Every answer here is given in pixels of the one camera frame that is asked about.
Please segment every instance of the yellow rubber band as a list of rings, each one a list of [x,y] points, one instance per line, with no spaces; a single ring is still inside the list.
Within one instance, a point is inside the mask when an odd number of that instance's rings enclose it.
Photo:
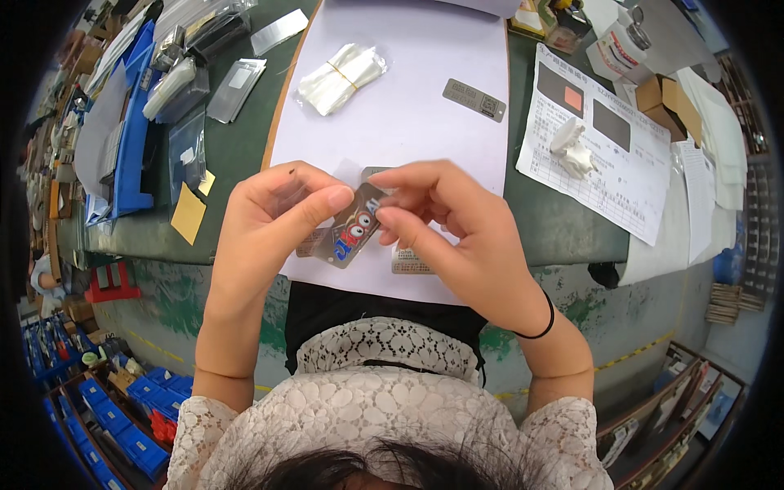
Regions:
[[[359,90],[359,87],[357,87],[356,85],[354,85],[354,83],[353,83],[351,80],[349,80],[349,79],[348,79],[348,77],[347,77],[346,75],[344,75],[344,74],[340,73],[340,70],[338,70],[337,68],[335,68],[335,65],[333,65],[333,64],[331,64],[331,63],[329,63],[329,62],[327,62],[327,64],[328,64],[329,66],[331,66],[333,70],[337,71],[337,72],[338,72],[338,74],[339,74],[341,77],[345,78],[345,79],[346,79],[346,82],[349,82],[349,83],[351,84],[351,86],[352,86],[352,87],[354,87],[354,90]]]

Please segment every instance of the black hair tie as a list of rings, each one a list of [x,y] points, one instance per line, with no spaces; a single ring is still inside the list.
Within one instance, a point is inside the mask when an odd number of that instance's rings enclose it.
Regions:
[[[544,297],[547,298],[547,304],[550,305],[550,323],[548,324],[547,328],[544,329],[544,332],[538,334],[537,336],[533,336],[533,337],[524,336],[523,334],[517,333],[517,332],[515,332],[514,335],[516,335],[518,337],[522,337],[523,339],[526,339],[526,340],[536,340],[536,339],[540,339],[540,338],[544,337],[545,335],[547,335],[547,333],[550,331],[550,329],[553,328],[553,323],[555,322],[555,310],[553,309],[553,302],[550,301],[550,297],[547,295],[546,292],[544,292],[544,289],[542,289],[542,293],[544,294]]]

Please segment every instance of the cartoon logo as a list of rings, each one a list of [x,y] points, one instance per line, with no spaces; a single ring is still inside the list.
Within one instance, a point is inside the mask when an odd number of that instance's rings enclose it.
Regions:
[[[338,260],[345,260],[368,233],[373,224],[373,216],[380,206],[381,204],[376,199],[370,199],[365,203],[367,211],[358,212],[354,221],[348,223],[346,229],[340,232],[340,238],[335,242],[335,257]]]

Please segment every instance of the white plastic bottle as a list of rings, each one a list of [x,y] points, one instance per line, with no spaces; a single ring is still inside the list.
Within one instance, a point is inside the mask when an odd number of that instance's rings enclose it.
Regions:
[[[642,20],[640,7],[634,7],[631,16],[618,7],[618,20],[586,49],[594,73],[614,82],[645,62],[651,40],[641,27]]]

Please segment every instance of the woman's right hand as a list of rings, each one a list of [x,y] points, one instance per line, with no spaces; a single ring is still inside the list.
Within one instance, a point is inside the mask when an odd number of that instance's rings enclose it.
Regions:
[[[447,160],[414,162],[370,177],[395,188],[376,217],[381,245],[400,240],[468,306],[501,328],[538,335],[550,309],[528,272],[520,235],[503,198],[485,190]],[[427,224],[434,220],[460,239],[452,245]]]

